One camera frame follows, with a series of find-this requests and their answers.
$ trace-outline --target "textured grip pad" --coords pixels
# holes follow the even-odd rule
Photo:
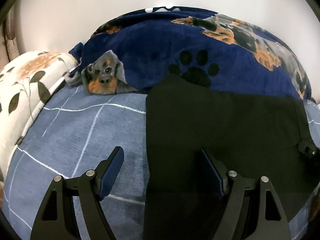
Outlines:
[[[120,148],[101,178],[101,188],[98,193],[100,201],[110,194],[123,162],[124,151]]]

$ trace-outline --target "black mount clamp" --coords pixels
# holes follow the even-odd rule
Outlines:
[[[71,179],[55,176],[39,207],[30,239],[81,240],[72,198],[79,196],[90,239],[116,240],[100,201],[110,194],[123,162],[124,151],[117,146],[95,170]]]
[[[228,199],[210,240],[291,240],[284,209],[267,177],[243,178],[204,148],[200,165],[207,184],[214,182],[211,191]]]

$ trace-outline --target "dog eye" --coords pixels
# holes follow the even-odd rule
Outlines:
[[[109,74],[111,72],[111,67],[107,67],[106,69],[105,69],[105,73],[106,74]]]

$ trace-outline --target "blue gripper pad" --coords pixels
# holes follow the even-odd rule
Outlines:
[[[207,190],[221,200],[225,195],[223,191],[223,181],[204,150],[200,153],[200,167]]]
[[[98,199],[100,201],[103,200],[105,196],[108,196],[110,194],[123,162],[124,151],[121,147],[119,147],[119,150],[116,152],[111,163],[106,169],[106,172],[101,178],[100,191],[98,193]]]

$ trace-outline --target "black cloth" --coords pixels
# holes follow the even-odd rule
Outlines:
[[[315,147],[303,102],[212,91],[170,75],[146,98],[147,186],[144,239],[206,239],[214,206],[199,194],[202,147],[228,170],[267,176],[288,221],[319,179],[298,152]]]

